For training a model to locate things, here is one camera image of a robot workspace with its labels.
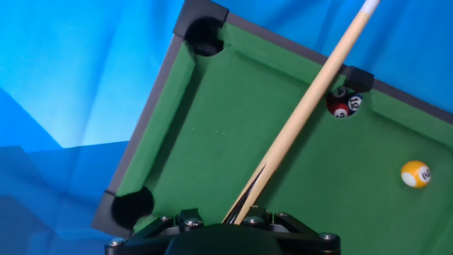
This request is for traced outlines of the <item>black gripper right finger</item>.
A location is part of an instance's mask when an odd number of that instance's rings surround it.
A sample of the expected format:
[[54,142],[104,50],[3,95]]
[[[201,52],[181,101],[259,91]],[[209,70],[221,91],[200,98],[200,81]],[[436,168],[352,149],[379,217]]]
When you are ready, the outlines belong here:
[[283,254],[340,255],[338,235],[318,233],[285,212],[272,214],[264,208],[252,207],[243,224],[269,234]]

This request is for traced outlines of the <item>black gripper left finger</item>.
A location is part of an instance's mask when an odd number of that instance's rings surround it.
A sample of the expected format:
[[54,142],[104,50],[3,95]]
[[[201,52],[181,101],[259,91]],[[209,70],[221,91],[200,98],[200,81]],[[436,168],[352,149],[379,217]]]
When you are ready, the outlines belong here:
[[161,216],[128,238],[114,238],[105,245],[105,255],[184,255],[201,254],[198,233],[211,227],[197,208],[181,210],[174,216]]

